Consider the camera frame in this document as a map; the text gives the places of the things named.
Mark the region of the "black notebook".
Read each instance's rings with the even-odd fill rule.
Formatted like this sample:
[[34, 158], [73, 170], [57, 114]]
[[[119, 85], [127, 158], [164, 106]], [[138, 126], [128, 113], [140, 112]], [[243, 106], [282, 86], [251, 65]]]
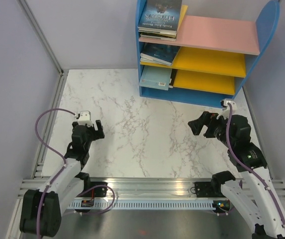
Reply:
[[171, 72], [169, 88], [173, 88], [174, 87], [174, 81], [175, 81], [176, 75], [177, 75], [177, 69], [173, 69], [172, 72]]

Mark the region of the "light blue thin book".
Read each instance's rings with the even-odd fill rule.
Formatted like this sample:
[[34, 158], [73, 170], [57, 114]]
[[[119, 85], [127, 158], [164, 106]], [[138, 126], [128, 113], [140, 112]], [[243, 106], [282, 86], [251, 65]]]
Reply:
[[139, 81], [140, 87], [165, 90], [169, 89], [172, 69], [145, 66]]

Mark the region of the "teal blue book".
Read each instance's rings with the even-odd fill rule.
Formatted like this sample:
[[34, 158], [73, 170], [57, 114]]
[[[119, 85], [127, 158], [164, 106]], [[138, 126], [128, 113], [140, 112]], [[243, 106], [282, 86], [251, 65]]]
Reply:
[[179, 49], [179, 46], [146, 43], [140, 61], [171, 66]]

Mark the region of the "dark Wuthering Heights book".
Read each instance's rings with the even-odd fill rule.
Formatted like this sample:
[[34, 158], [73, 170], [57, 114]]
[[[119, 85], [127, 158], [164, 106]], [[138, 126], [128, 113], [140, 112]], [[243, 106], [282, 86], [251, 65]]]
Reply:
[[138, 29], [176, 34], [181, 8], [181, 0], [148, 0], [139, 19]]

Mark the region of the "yellow paperback book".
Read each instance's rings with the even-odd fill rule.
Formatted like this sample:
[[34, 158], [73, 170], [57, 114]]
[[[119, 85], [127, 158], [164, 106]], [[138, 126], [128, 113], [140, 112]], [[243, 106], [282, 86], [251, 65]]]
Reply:
[[188, 6], [187, 6], [187, 5], [182, 5], [178, 29], [179, 29], [179, 27], [180, 27], [180, 25], [181, 25], [181, 23], [182, 23], [182, 21], [183, 21], [183, 19], [184, 19], [184, 16], [185, 16], [185, 14], [186, 14], [187, 9], [188, 9]]

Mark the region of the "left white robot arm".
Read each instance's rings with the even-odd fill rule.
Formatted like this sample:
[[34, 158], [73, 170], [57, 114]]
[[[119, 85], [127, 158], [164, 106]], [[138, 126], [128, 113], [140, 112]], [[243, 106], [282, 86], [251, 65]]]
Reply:
[[23, 196], [19, 230], [42, 237], [54, 237], [61, 225], [62, 215], [78, 196], [88, 196], [92, 185], [90, 176], [82, 172], [89, 159], [91, 143], [105, 134], [100, 120], [95, 124], [75, 121], [72, 141], [68, 144], [63, 164], [37, 189]]

